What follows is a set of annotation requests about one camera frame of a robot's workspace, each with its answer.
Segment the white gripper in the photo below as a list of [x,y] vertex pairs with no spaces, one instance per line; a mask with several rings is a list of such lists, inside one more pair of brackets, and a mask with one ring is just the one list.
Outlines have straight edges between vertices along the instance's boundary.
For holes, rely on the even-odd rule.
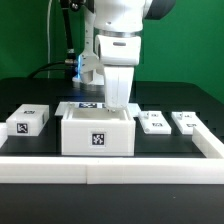
[[109,110],[127,107],[134,67],[139,64],[141,38],[97,35],[95,50],[102,66],[105,85],[105,105]]

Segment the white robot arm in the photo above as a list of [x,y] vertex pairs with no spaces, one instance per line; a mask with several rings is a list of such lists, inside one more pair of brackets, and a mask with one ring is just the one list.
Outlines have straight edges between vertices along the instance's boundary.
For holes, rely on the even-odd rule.
[[84,0],[85,47],[77,80],[102,85],[109,110],[127,107],[139,64],[143,21],[159,20],[176,0]]

